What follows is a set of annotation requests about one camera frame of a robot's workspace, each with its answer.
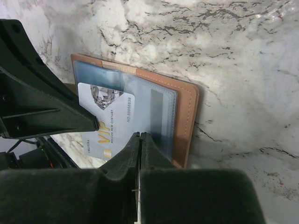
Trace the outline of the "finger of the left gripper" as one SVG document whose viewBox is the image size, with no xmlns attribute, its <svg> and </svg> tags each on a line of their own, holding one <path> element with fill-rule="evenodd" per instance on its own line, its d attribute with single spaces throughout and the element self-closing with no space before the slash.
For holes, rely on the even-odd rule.
<svg viewBox="0 0 299 224">
<path fill-rule="evenodd" d="M 30 139 L 98 129 L 94 115 L 43 63 L 19 20 L 0 21 L 0 135 Z"/>
</svg>

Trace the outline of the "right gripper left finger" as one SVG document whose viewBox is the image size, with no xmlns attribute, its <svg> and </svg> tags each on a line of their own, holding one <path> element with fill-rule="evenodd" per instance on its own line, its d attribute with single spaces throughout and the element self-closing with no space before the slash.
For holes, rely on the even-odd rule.
<svg viewBox="0 0 299 224">
<path fill-rule="evenodd" d="M 132 224 L 137 220 L 140 134 L 99 168 L 4 169 L 3 224 Z"/>
</svg>

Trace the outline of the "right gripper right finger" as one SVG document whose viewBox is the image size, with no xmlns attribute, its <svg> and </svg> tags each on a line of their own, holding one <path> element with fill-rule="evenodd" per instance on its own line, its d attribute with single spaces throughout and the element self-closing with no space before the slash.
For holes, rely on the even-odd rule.
<svg viewBox="0 0 299 224">
<path fill-rule="evenodd" d="M 263 224 L 248 176 L 236 169 L 182 169 L 141 135 L 140 199 L 144 224 Z"/>
</svg>

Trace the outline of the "silver credit card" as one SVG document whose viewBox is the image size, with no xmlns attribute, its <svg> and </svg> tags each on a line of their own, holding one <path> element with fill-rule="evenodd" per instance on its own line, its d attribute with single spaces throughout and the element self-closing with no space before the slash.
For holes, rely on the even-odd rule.
<svg viewBox="0 0 299 224">
<path fill-rule="evenodd" d="M 81 134 L 85 154 L 110 160 L 129 141 L 135 97 L 130 93 L 91 84 L 78 84 L 79 104 L 96 116 L 97 131 Z"/>
<path fill-rule="evenodd" d="M 131 78 L 125 90 L 135 97 L 133 131 L 150 133 L 170 160 L 174 140 L 177 92 L 142 78 Z"/>
</svg>

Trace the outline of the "tan leather card holder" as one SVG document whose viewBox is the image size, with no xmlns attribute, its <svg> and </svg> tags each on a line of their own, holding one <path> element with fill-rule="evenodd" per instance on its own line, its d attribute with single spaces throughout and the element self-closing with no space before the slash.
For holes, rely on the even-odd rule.
<svg viewBox="0 0 299 224">
<path fill-rule="evenodd" d="M 196 85 L 133 66 L 82 54 L 71 54 L 71 62 L 75 61 L 85 62 L 106 69 L 120 70 L 177 91 L 178 102 L 176 108 L 174 150 L 171 161 L 178 168 L 186 168 L 199 101 L 199 89 Z"/>
</svg>

